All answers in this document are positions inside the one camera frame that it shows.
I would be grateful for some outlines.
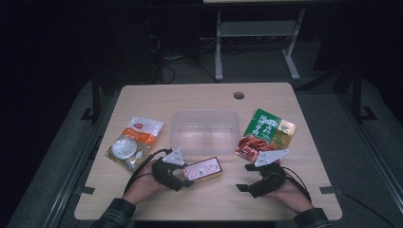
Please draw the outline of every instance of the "plastic bag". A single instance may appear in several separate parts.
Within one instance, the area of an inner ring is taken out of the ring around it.
[[[246,128],[235,154],[255,162],[260,151],[288,148],[297,127],[293,123],[258,109]]]
[[[121,136],[106,151],[106,156],[120,163],[130,172],[149,155],[149,148],[154,143],[163,123],[147,118],[133,117]]]

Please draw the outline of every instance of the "table hole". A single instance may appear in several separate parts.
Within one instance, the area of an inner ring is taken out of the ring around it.
[[[245,97],[245,94],[243,94],[242,92],[235,92],[234,93],[234,98],[237,100],[242,100]]]

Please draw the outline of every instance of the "gray carpet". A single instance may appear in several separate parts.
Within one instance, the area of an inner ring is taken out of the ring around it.
[[[224,83],[249,82],[288,82],[292,86],[301,86],[314,80],[321,72],[313,72],[312,67],[320,42],[297,43],[294,59],[301,80],[294,82],[282,59],[280,49],[284,43],[269,43],[262,48],[252,48],[240,54],[227,54],[222,57]],[[172,84],[214,83],[214,57],[212,53],[204,54],[199,60],[182,59],[163,68],[164,81],[168,82],[174,75]],[[363,105],[370,106],[378,121],[357,124],[352,118],[348,103],[350,91],[346,95],[335,94],[331,86],[335,79],[326,81],[310,91],[297,91],[304,117],[314,137],[320,157],[324,163],[329,179],[334,188],[350,194],[374,209],[396,227],[403,224],[403,216],[393,200],[387,183],[376,167],[371,154],[372,149],[364,141],[361,129],[371,136],[372,143],[381,151],[399,183],[403,181],[401,141],[403,127],[383,104],[377,90],[364,82]],[[43,227],[48,213],[65,184],[64,179],[77,157],[96,144],[97,136],[102,136],[108,118],[119,93],[115,96],[103,96],[103,118],[96,124],[81,121],[84,110],[91,107],[90,83],[86,85],[71,108],[64,124],[61,126],[47,157],[32,181],[29,190],[21,201],[10,227]],[[83,186],[91,159],[84,162],[86,169],[80,174],[77,186]],[[78,221],[73,216],[79,195],[72,191],[70,198],[62,205],[66,210],[60,220],[54,221],[59,227],[90,227],[93,221]],[[338,197],[343,218],[334,221],[335,227],[390,227],[381,218],[375,216],[355,201],[344,195]],[[295,227],[292,221],[281,221],[277,227]]]

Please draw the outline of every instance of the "right hand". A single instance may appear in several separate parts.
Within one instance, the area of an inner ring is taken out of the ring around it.
[[[285,174],[287,177],[292,178],[289,173],[285,172]],[[297,214],[314,208],[314,205],[312,205],[312,203],[306,199],[305,195],[289,180],[285,180],[284,184],[278,190],[270,192],[264,195],[264,197],[282,201]]]

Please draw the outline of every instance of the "white table leg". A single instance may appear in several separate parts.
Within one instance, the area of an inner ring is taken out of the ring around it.
[[[216,38],[216,80],[222,81],[222,65],[221,65],[221,12],[217,14],[217,38]]]
[[[291,54],[293,53],[294,45],[296,44],[296,41],[297,41],[297,37],[298,37],[299,29],[301,27],[302,18],[303,18],[304,13],[305,13],[305,9],[301,9],[299,11],[298,18],[296,20],[296,23],[294,24],[293,32],[291,34],[291,43],[287,49],[282,50],[282,55],[284,56],[285,63],[287,64],[288,69],[290,70],[291,77],[296,81],[299,80],[299,74],[298,74],[296,66],[294,65],[294,61],[293,61],[293,58],[291,57]]]

